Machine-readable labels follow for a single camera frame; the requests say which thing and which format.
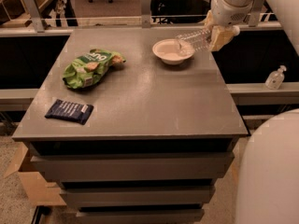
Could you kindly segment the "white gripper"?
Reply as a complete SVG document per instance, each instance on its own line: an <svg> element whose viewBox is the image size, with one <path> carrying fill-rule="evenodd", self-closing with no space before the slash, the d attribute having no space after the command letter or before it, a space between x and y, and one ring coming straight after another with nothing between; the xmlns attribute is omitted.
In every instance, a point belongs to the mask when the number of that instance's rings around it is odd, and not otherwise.
<svg viewBox="0 0 299 224"><path fill-rule="evenodd" d="M214 22L218 25L212 29L210 51L219 51L240 34L240 28L234 24L242 22L251 8L252 0L212 0L211 11L204 20L207 29L211 29Z"/></svg>

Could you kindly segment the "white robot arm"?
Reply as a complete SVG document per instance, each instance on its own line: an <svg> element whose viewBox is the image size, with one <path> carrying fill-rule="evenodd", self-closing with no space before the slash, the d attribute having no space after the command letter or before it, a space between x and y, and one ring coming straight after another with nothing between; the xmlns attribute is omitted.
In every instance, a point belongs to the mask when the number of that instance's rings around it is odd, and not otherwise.
<svg viewBox="0 0 299 224"><path fill-rule="evenodd" d="M299 0L266 0L299 53ZM206 23L213 28L242 22L253 0L212 0ZM299 224L299 112L263 123L247 142L239 168L235 224Z"/></svg>

